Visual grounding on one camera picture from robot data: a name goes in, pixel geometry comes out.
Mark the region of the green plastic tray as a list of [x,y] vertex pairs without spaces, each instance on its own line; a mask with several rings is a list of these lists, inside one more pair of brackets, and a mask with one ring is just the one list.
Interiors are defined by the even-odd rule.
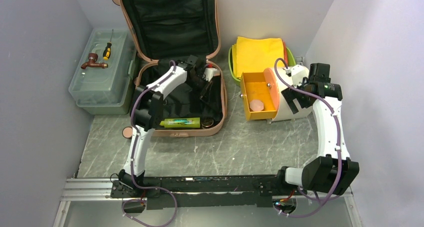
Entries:
[[[236,44],[233,44],[228,51],[228,66],[229,66],[230,74],[231,74],[235,84],[238,87],[240,87],[241,79],[237,78],[235,73],[234,73],[234,67],[236,66],[235,52],[236,52]],[[286,57],[287,57],[287,64],[289,66],[295,66],[297,64],[297,62],[296,62],[296,58],[293,55],[292,51],[288,47],[286,47],[285,52],[286,52]]]

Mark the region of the yellow cloth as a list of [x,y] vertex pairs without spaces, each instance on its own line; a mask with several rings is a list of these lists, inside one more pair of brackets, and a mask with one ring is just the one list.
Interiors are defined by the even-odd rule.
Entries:
[[243,73],[263,72],[273,67],[276,59],[284,59],[282,41],[281,38],[251,39],[239,36],[235,43],[235,76],[241,78]]

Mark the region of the green yellow bottle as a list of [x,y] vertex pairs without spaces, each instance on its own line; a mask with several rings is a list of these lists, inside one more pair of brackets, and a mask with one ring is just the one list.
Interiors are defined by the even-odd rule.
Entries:
[[201,127],[201,119],[199,117],[192,118],[166,118],[159,124],[164,128],[179,129],[198,129]]

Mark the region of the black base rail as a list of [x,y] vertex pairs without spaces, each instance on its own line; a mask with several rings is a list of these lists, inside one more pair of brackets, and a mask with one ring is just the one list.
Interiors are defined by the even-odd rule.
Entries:
[[141,199],[148,210],[178,207],[256,206],[294,200],[297,187],[283,182],[281,174],[222,176],[147,176],[145,189],[132,189],[112,179],[112,199]]

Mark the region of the pink hard-shell suitcase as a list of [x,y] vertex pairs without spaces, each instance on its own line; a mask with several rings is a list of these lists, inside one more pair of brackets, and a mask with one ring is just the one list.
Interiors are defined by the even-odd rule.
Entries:
[[122,10],[137,55],[145,60],[135,79],[136,88],[147,86],[169,70],[169,62],[198,57],[220,70],[203,89],[187,83],[176,87],[163,102],[163,119],[213,118],[214,126],[165,128],[156,137],[207,137],[216,134],[227,115],[227,89],[222,69],[214,62],[221,49],[217,0],[112,0]]

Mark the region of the cream appliance with orange rim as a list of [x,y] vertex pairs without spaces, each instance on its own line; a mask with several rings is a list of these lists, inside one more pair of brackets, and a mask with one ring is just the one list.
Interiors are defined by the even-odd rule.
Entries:
[[[269,123],[286,121],[305,118],[312,112],[313,108],[311,106],[301,108],[298,100],[295,99],[294,103],[299,112],[296,114],[292,113],[281,94],[281,91],[288,88],[278,78],[280,76],[285,81],[284,73],[286,73],[286,70],[282,67],[278,67],[277,70],[270,67],[262,72],[244,72],[241,75],[240,97],[243,101],[245,118],[248,121],[267,120]],[[252,112],[249,108],[249,103],[252,100],[261,100],[264,103],[264,110]]]

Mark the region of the red printed package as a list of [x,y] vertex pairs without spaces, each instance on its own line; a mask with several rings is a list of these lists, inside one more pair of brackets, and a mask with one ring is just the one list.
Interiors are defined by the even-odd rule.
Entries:
[[284,61],[288,66],[289,65],[289,58],[288,58],[287,45],[286,45],[286,42],[284,40],[282,41],[282,44],[283,44]]

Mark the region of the aluminium frame profile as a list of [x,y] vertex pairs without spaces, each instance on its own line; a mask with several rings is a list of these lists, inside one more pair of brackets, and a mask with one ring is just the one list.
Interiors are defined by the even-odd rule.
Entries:
[[360,227],[351,189],[334,200],[302,195],[278,175],[145,177],[131,190],[114,177],[65,183],[56,227]]

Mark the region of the pink hexagonal lid jar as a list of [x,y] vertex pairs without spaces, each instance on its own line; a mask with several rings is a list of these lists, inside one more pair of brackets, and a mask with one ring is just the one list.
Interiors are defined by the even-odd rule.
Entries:
[[251,112],[261,112],[265,109],[264,103],[259,99],[253,99],[249,103],[249,109]]

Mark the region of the yellow black screwdriver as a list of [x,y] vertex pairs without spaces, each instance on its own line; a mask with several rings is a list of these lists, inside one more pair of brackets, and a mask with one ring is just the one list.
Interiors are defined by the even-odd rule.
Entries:
[[102,58],[103,58],[105,61],[109,60],[109,59],[110,59],[110,57],[111,57],[111,52],[112,52],[112,38],[113,38],[113,35],[114,35],[114,30],[112,29],[110,39],[109,39],[109,41],[107,42],[107,44],[106,44],[106,46],[105,46],[105,49],[104,49],[104,51],[103,51],[103,55],[102,55]]

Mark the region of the brown brass faucet valve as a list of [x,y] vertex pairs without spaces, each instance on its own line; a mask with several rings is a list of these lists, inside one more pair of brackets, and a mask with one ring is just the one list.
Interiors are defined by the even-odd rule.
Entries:
[[88,60],[87,62],[83,63],[80,68],[85,70],[86,68],[101,68],[106,69],[108,68],[108,64],[105,62],[99,63],[97,62],[98,55],[94,52],[91,52],[88,54]]

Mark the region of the translucent plastic toolbox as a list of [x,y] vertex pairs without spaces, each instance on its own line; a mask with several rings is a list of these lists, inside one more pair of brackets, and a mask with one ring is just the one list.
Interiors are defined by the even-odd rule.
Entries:
[[[103,52],[114,30],[109,60]],[[98,63],[108,68],[81,65],[88,61],[88,54],[96,53]],[[137,50],[130,32],[124,28],[95,28],[85,46],[68,91],[76,105],[92,115],[125,115],[129,112],[134,92],[134,71]]]

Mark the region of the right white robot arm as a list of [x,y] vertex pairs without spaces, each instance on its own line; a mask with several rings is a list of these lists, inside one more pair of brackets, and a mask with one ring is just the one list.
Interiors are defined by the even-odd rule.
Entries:
[[292,113],[300,111],[295,100],[302,109],[312,108],[318,133],[318,151],[316,158],[304,167],[282,167],[282,177],[275,181],[275,187],[282,195],[301,187],[329,196],[341,196],[360,170],[359,163],[351,160],[344,140],[342,88],[331,82],[329,64],[313,63],[305,76],[300,75],[301,70],[305,70],[302,65],[274,67],[277,81],[286,86],[281,94]]

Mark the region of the gold lid glass jar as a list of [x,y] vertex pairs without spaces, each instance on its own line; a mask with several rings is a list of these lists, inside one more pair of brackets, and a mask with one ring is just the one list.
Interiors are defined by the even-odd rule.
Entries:
[[203,129],[210,129],[214,126],[215,120],[210,117],[205,117],[200,120],[200,125]]

